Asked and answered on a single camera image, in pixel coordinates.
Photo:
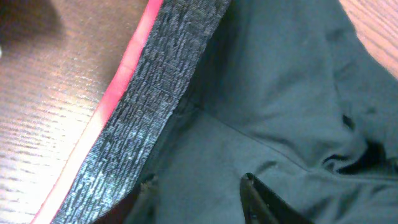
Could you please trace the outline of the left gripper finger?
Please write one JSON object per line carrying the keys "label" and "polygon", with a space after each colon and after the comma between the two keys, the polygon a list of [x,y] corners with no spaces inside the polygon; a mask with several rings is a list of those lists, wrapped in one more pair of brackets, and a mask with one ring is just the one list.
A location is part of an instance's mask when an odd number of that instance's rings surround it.
{"label": "left gripper finger", "polygon": [[239,193],[245,224],[313,224],[252,173],[241,177]]}

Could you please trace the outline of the black leggings red waistband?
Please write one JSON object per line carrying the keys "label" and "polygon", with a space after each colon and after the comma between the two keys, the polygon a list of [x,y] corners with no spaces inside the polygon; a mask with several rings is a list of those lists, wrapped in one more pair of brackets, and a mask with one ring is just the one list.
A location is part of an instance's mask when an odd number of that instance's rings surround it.
{"label": "black leggings red waistband", "polygon": [[397,80],[338,1],[149,1],[35,223],[397,222]]}

